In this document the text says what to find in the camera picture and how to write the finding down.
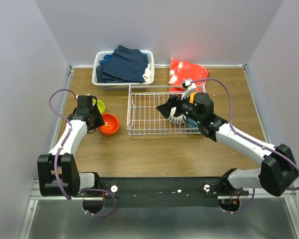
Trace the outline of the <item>lime green bowl tall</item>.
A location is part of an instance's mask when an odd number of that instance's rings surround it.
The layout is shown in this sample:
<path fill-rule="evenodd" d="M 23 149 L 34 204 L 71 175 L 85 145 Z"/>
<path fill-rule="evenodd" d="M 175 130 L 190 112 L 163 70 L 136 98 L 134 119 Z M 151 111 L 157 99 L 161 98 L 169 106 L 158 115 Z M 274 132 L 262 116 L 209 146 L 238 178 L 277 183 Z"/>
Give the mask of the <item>lime green bowl tall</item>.
<path fill-rule="evenodd" d="M 97 105 L 101 114 L 105 113 L 106 107 L 105 107 L 105 104 L 101 100 L 93 99 L 92 102 L 93 102 L 93 105 Z"/>

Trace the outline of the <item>white blue patterned bowl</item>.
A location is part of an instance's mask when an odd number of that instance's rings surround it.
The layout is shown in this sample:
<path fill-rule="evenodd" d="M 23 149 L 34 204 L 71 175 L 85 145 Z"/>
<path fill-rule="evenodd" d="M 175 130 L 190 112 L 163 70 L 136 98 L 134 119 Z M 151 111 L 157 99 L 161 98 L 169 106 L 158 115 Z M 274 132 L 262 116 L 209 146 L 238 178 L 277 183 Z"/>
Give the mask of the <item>white blue patterned bowl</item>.
<path fill-rule="evenodd" d="M 173 107 L 170 111 L 170 115 L 168 117 L 168 120 L 174 124 L 183 124 L 186 121 L 186 116 L 180 115 L 180 116 L 175 116 L 175 111 L 176 107 Z"/>

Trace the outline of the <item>yellow orange bowl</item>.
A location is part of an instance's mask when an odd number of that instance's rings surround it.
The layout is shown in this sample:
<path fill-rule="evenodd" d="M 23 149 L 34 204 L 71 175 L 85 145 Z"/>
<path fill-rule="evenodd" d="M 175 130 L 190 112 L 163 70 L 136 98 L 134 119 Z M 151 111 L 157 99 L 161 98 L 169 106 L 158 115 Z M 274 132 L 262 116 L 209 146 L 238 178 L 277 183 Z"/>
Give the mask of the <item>yellow orange bowl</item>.
<path fill-rule="evenodd" d="M 192 93 L 192 94 L 190 95 L 190 99 L 189 99 L 189 101 L 190 101 L 191 103 L 193 103 L 193 101 L 194 101 L 194 96 L 195 96 L 195 93 Z"/>

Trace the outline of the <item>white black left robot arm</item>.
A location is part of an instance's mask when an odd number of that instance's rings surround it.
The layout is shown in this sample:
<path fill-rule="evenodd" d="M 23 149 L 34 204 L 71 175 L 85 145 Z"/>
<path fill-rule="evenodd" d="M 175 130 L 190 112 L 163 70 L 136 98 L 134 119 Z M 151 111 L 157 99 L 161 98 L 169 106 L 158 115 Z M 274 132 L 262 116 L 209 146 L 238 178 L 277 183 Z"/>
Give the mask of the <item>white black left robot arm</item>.
<path fill-rule="evenodd" d="M 56 145 L 37 160 L 39 189 L 42 196 L 64 196 L 70 200 L 84 190 L 88 196 L 100 193 L 101 185 L 95 172 L 80 173 L 75 162 L 76 151 L 88 133 L 104 126 L 97 98 L 77 95 L 77 107 L 63 117 L 66 128 Z"/>

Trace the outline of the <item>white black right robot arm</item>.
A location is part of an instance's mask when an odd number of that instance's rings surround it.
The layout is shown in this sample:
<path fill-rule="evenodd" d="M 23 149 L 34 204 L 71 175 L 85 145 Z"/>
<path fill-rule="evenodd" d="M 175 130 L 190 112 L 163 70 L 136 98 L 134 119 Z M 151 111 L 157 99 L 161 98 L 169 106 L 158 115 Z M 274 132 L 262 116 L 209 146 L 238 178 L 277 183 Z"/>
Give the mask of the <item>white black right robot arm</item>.
<path fill-rule="evenodd" d="M 268 144 L 236 129 L 214 113 L 214 102 L 207 93 L 196 94 L 193 102 L 172 95 L 166 103 L 157 106 L 157 110 L 170 121 L 193 120 L 204 137 L 241 152 L 259 165 L 258 169 L 227 171 L 219 183 L 219 189 L 225 195 L 240 188 L 262 188 L 278 197 L 291 189 L 291 184 L 299 177 L 299 169 L 288 146 Z"/>

